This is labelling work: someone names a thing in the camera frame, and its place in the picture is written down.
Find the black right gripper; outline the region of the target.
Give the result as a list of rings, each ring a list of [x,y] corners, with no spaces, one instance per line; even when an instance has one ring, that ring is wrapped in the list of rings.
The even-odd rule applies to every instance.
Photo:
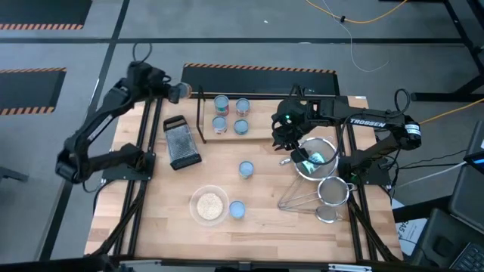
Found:
[[[271,116],[272,146],[294,150],[295,138],[301,138],[321,124],[320,102],[319,99],[283,99]]]

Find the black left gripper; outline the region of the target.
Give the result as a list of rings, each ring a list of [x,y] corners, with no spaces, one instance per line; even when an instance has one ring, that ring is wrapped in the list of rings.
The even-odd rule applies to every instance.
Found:
[[[167,98],[172,104],[178,104],[180,91],[171,88],[172,77],[165,71],[149,63],[132,61],[126,73],[126,88],[134,99]]]

